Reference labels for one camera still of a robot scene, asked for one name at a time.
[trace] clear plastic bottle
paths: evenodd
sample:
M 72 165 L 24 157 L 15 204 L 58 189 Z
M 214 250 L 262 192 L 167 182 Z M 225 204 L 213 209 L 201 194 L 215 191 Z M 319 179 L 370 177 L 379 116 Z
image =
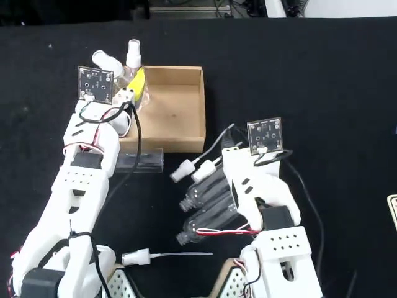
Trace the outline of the clear plastic bottle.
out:
M 219 166 L 209 177 L 198 183 L 193 183 L 187 189 L 186 197 L 179 203 L 179 206 L 184 212 L 187 212 L 192 208 L 202 207 L 227 190 L 230 190 L 230 187 L 223 172 L 223 167 Z
M 198 228 L 221 229 L 238 216 L 236 204 L 230 191 L 224 192 L 217 199 L 204 204 L 184 223 L 184 229 L 177 235 L 179 244 L 200 242 L 205 236 L 196 233 Z

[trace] black cable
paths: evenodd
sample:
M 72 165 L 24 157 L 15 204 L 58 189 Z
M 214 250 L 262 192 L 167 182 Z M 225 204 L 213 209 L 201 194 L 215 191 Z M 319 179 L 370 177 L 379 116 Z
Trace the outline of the black cable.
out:
M 247 295 L 246 295 L 246 288 L 249 287 L 251 284 L 254 284 L 255 282 L 257 282 L 257 281 L 261 278 L 261 275 L 262 275 L 261 261 L 260 261 L 260 259 L 259 259 L 258 252 L 257 252 L 257 251 L 255 251 L 255 252 L 256 252 L 256 256 L 257 256 L 257 258 L 258 258 L 259 274 L 258 274 L 258 277 L 255 278 L 254 281 L 247 282 L 247 283 L 244 285 L 244 287 L 243 287 L 243 295 L 244 295 L 244 298 L 247 298 Z
M 285 160 L 291 154 L 292 154 L 292 150 L 284 149 L 283 152 L 278 154 L 275 158 L 272 158 L 271 160 L 264 160 L 259 162 L 259 160 L 261 160 L 262 157 L 265 155 L 265 154 L 260 154 L 259 157 L 256 159 L 256 161 L 254 161 L 254 166 L 265 166 L 271 163 L 275 163 L 276 161 Z
M 123 179 L 121 179 L 116 186 L 112 189 L 112 191 L 110 193 L 108 193 L 106 201 L 104 202 L 104 205 L 102 206 L 97 220 L 96 222 L 98 222 L 99 217 L 102 215 L 105 206 L 109 203 L 110 199 L 114 196 L 114 194 L 117 192 L 117 190 L 130 178 L 130 176 L 136 171 L 136 169 L 138 168 L 140 159 L 141 159 L 141 153 L 142 153 L 142 129 L 141 129 L 141 124 L 138 118 L 138 113 L 136 112 L 136 108 L 135 106 L 132 104 L 131 105 L 132 108 L 132 112 L 134 115 L 134 119 L 135 119 L 135 123 L 136 123 L 136 129 L 138 130 L 138 150 L 136 152 L 136 158 L 135 158 L 135 162 L 131 168 L 131 170 L 123 177 Z
M 110 121 L 116 119 L 116 118 L 125 110 L 125 104 L 122 104 L 122 105 L 118 108 L 117 112 L 114 113 L 113 115 L 109 116 L 109 117 L 106 117 L 106 118 L 104 118 L 104 119 L 99 119 L 99 120 L 88 119 L 88 118 L 85 118 L 85 117 L 82 115 L 82 113 L 87 109 L 87 107 L 90 105 L 91 102 L 92 102 L 92 101 L 88 102 L 88 103 L 81 109 L 81 111 L 80 111 L 80 113 L 79 113 L 80 119 L 83 120 L 84 122 L 87 122 L 87 123 L 101 124 L 101 123 L 110 122 Z
M 241 11 L 239 11 L 238 9 L 237 9 L 237 7 L 234 5 L 234 1 L 232 2 L 232 4 L 231 4 L 231 6 L 235 9 L 235 11 L 241 16 L 241 18 L 243 19 L 244 18 L 244 15 L 241 13 Z
M 309 191 L 306 188 L 306 184 L 303 181 L 303 178 L 300 175 L 300 173 L 298 172 L 298 170 L 295 169 L 295 167 L 288 160 L 285 160 L 284 162 L 291 169 L 291 171 L 294 173 L 294 175 L 299 179 L 299 181 L 300 181 L 300 183 L 302 185 L 302 188 L 303 188 L 303 192 L 305 193 L 306 200 L 309 202 L 309 205 L 313 209 L 314 215 L 316 216 L 316 219 L 318 221 L 318 226 L 319 226 L 319 229 L 320 229 L 320 247 L 319 247 L 319 250 L 318 250 L 317 262 L 316 262 L 316 274 L 317 274 L 318 281 L 319 281 L 319 283 L 321 285 L 321 262 L 323 261 L 324 242 L 325 242 L 325 231 L 324 231 L 323 220 L 321 219 L 321 216 L 318 213 L 315 204 L 311 200 Z
M 349 284 L 349 288 L 347 290 L 347 294 L 346 294 L 346 298 L 350 298 L 352 297 L 352 293 L 354 290 L 354 286 L 355 286 L 355 281 L 357 280 L 357 270 L 354 270 L 353 276 L 352 276 L 352 280 Z
M 219 12 L 219 7 L 221 7 L 224 2 L 225 2 L 225 0 L 221 0 L 219 5 L 217 5 L 216 0 L 213 0 L 213 5 L 215 6 L 216 17 L 222 17 L 221 13 Z
M 107 287 L 107 282 L 102 274 L 102 271 L 100 270 L 100 266 L 99 266 L 99 252 L 97 250 L 97 245 L 94 241 L 94 238 L 92 237 L 90 232 L 81 232 L 81 233 L 76 233 L 75 231 L 70 231 L 70 236 L 68 238 L 68 240 L 73 239 L 73 238 L 77 238 L 80 236 L 89 236 L 90 240 L 91 240 L 91 246 L 92 246 L 92 255 L 94 256 L 94 260 L 95 260 L 95 268 L 97 270 L 97 274 L 99 276 L 100 279 L 100 283 L 102 284 L 102 287 L 105 290 L 106 296 L 107 297 L 111 297 L 110 295 L 110 291 L 109 288 Z

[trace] white spray nozzle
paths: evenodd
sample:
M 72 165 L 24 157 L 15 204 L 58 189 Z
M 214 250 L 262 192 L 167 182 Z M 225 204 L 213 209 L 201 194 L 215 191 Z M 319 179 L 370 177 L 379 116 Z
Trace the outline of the white spray nozzle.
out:
M 125 64 L 130 68 L 139 68 L 141 66 L 141 42 L 137 39 L 131 39 L 128 42 L 128 53 Z
M 116 58 L 109 56 L 102 50 L 92 54 L 92 62 L 103 70 L 113 71 L 114 78 L 118 78 L 124 73 L 123 65 Z
M 133 253 L 124 253 L 122 255 L 123 266 L 128 265 L 149 265 L 151 258 L 159 258 L 160 256 L 212 256 L 213 253 L 200 252 L 183 252 L 183 253 L 150 253 L 149 248 L 137 250 Z
M 178 183 L 183 177 L 192 174 L 196 170 L 196 167 L 194 166 L 196 162 L 198 162 L 198 159 L 195 159 L 194 161 L 184 160 L 184 162 L 179 165 L 170 177 L 175 183 Z

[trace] circuit board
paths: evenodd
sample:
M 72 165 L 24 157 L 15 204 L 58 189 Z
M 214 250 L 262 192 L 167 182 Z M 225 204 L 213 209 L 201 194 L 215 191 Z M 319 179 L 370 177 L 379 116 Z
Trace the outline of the circuit board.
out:
M 283 150 L 281 118 L 271 118 L 247 123 L 248 142 L 251 155 L 260 154 L 261 148 L 267 152 Z
M 79 98 L 112 104 L 113 72 L 79 66 Z

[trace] plastic tube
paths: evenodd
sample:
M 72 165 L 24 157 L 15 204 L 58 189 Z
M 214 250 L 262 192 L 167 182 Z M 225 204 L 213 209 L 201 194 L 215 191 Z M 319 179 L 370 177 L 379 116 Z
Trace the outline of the plastic tube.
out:
M 184 252 L 184 253 L 151 253 L 150 258 L 159 258 L 160 256 L 213 256 L 213 253 L 201 252 Z

